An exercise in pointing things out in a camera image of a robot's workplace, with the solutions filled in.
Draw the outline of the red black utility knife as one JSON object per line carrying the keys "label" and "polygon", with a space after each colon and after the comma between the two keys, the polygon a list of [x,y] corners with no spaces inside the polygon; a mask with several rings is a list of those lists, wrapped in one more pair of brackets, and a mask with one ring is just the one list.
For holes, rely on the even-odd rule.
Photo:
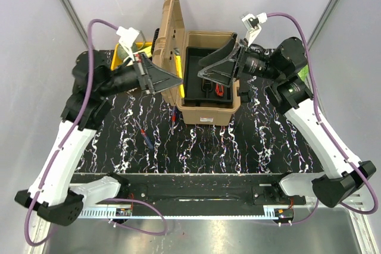
{"label": "red black utility knife", "polygon": [[216,84],[216,88],[215,88],[215,94],[218,96],[218,97],[223,97],[224,96],[224,86],[221,85],[221,84]]}

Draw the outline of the yellow utility knife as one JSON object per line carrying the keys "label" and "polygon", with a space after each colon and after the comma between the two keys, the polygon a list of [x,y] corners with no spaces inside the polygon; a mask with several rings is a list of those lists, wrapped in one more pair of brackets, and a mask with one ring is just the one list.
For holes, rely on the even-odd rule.
{"label": "yellow utility knife", "polygon": [[[181,56],[178,48],[174,48],[174,60],[176,65],[177,76],[183,80]],[[185,89],[183,83],[179,85],[179,93],[180,97],[183,99],[185,97]]]}

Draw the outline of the tan plastic tool box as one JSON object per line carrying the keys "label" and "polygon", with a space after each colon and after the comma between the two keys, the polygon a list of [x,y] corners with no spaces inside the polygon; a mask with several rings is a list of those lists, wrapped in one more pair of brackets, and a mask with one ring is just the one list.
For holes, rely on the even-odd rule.
{"label": "tan plastic tool box", "polygon": [[[174,48],[178,48],[181,56],[183,84],[185,78],[186,48],[216,48],[224,46],[230,39],[231,32],[187,31],[185,29],[180,0],[164,0],[163,16],[158,37],[152,53],[152,62],[160,68],[176,74]],[[180,97],[179,87],[163,91],[163,99],[182,113],[185,124],[208,124],[215,126],[228,126],[232,115],[240,108],[241,99],[238,95],[239,82],[229,87],[233,91],[231,105],[217,104],[185,104]]]}

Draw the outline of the black tool box tray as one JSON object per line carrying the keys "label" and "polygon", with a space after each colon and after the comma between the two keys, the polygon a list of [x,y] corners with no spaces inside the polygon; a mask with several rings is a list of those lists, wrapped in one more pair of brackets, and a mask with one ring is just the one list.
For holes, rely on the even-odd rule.
{"label": "black tool box tray", "polygon": [[185,59],[185,104],[217,104],[231,105],[233,103],[233,91],[231,87],[224,87],[224,96],[215,94],[216,84],[197,76],[199,60],[216,51],[216,48],[198,48],[188,46]]}

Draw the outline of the blue screwdriver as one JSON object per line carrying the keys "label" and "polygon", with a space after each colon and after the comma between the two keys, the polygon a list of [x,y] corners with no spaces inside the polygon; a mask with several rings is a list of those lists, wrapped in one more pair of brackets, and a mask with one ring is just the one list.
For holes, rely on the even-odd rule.
{"label": "blue screwdriver", "polygon": [[176,124],[177,106],[174,106],[171,112],[171,134],[174,134],[174,126]]}
{"label": "blue screwdriver", "polygon": [[138,125],[139,127],[139,130],[140,130],[140,133],[142,135],[142,137],[144,138],[144,141],[146,142],[147,146],[153,150],[154,149],[154,145],[152,144],[151,140],[149,139],[148,135],[145,133],[144,129],[142,128],[142,126],[139,124],[138,121],[136,121],[136,124]]}

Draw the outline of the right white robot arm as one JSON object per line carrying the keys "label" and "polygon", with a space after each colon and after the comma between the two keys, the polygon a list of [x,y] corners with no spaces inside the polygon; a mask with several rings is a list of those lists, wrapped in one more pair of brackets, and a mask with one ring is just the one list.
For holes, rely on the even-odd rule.
{"label": "right white robot arm", "polygon": [[[284,17],[294,23],[298,37],[285,39],[271,54],[254,51],[254,41],[269,18]],[[373,207],[378,210],[379,201],[369,178],[376,172],[371,161],[362,161],[342,141],[322,114],[317,100],[314,81],[308,87],[299,72],[311,67],[310,52],[301,26],[294,17],[284,12],[247,14],[242,17],[247,29],[244,39],[233,34],[228,42],[203,57],[198,77],[223,86],[230,86],[242,74],[271,81],[265,93],[276,111],[289,120],[312,148],[320,161],[320,173],[286,174],[271,188],[272,199],[286,203],[292,196],[314,196],[326,207],[344,206],[344,200],[363,186],[368,188]]]}

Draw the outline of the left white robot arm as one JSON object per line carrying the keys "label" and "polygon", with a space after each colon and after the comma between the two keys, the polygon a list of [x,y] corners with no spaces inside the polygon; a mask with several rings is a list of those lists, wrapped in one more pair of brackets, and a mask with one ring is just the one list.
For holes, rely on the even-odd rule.
{"label": "left white robot arm", "polygon": [[153,64],[146,53],[133,50],[140,31],[118,27],[116,34],[127,56],[114,70],[92,44],[77,57],[73,93],[61,114],[51,153],[35,182],[15,196],[18,204],[53,224],[68,226],[88,206],[107,199],[123,203],[129,197],[128,179],[115,173],[79,187],[69,186],[79,159],[111,109],[108,98],[133,89],[154,95],[182,83],[178,76]]}

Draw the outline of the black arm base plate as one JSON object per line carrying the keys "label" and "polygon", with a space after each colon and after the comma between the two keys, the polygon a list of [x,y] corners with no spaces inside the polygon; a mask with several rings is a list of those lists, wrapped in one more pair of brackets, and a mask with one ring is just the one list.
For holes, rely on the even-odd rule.
{"label": "black arm base plate", "polygon": [[280,174],[123,174],[130,196],[167,219],[266,219],[276,208],[304,206],[302,195],[281,194]]}

